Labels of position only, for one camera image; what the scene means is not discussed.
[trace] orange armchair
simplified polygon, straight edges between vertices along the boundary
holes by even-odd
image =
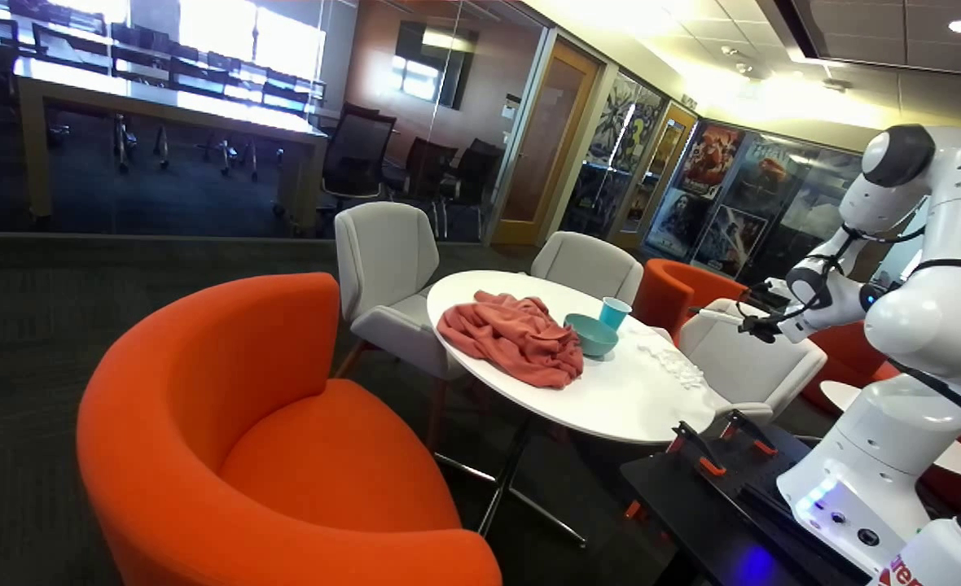
[[[720,295],[742,299],[747,287],[698,262],[653,256],[644,261],[631,317],[676,335],[684,319]]]
[[[80,466],[127,586],[500,586],[414,428],[328,376],[325,273],[222,283],[136,322],[80,406]]]
[[[812,340],[827,350],[827,364],[801,389],[801,400],[807,400],[818,412],[840,412],[821,395],[818,385],[821,381],[845,381],[854,388],[868,388],[869,381],[878,381],[873,373],[882,364],[882,353],[869,344],[862,319],[837,325],[837,329],[821,329],[812,335]]]

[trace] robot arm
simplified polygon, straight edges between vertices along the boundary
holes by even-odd
[[[840,198],[840,226],[799,261],[788,283],[788,305],[742,329],[772,340],[778,331],[807,338],[818,329],[862,319],[878,288],[850,280],[862,247],[897,232],[915,210],[928,182],[927,169],[934,139],[921,128],[890,128],[862,149],[859,174]]]
[[[847,273],[921,194],[931,194],[931,215],[919,261],[878,299]],[[801,338],[862,319],[869,344],[904,372],[862,388],[774,477],[793,517],[878,584],[961,584],[961,517],[931,517],[915,492],[961,437],[961,133],[892,128],[869,139],[840,200],[840,232],[796,262],[788,295],[786,311],[747,329]]]

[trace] gray chair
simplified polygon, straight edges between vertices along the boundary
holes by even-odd
[[[338,373],[350,373],[365,348],[382,348],[436,376],[428,421],[428,441],[435,446],[452,372],[428,319],[428,287],[440,268],[428,215],[403,200],[347,208],[336,215],[336,256],[341,319],[355,335]]]
[[[637,302],[643,287],[643,262],[630,251],[581,232],[554,232],[537,251],[530,273],[621,302]]]
[[[827,350],[812,338],[786,335],[769,344],[740,331],[740,322],[736,299],[714,299],[678,329],[678,344],[740,412],[774,421],[827,364]]]

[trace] white table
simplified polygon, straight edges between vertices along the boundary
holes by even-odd
[[[466,270],[466,273],[444,275],[428,293],[429,325],[436,329],[440,317],[450,305],[473,302],[480,288],[537,295],[552,310],[554,322],[564,322],[567,311],[601,317],[601,299],[576,293],[570,287],[537,280],[527,273]],[[521,410],[590,437],[616,439],[616,441],[672,441],[676,439],[672,425],[678,425],[680,421],[701,433],[714,422],[716,412],[731,410],[731,402],[707,388],[701,366],[694,366],[672,344],[668,331],[650,329],[637,322],[631,317],[621,322],[616,348],[603,360],[583,358],[583,373],[559,389],[530,388],[517,376],[510,376],[488,360],[475,360],[464,353],[448,338],[440,340],[452,360],[461,360],[488,389],[503,395]],[[500,512],[500,501],[506,496],[515,496],[583,543],[583,538],[570,524],[564,524],[559,517],[535,505],[527,496],[513,487],[513,477],[526,453],[526,439],[527,433],[521,425],[510,448],[510,463],[506,463],[510,472],[503,477],[480,476],[500,486],[480,521],[480,529],[487,535]]]
[[[847,410],[857,397],[859,397],[859,388],[850,388],[845,381],[821,381],[818,389],[823,389],[823,397],[837,406],[837,410]],[[953,441],[940,458],[934,458],[940,470],[948,470],[954,476],[961,476],[961,441]]]

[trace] cup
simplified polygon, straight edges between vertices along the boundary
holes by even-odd
[[[621,302],[616,295],[603,295],[601,322],[606,322],[616,331],[630,311],[631,311],[630,302]]]

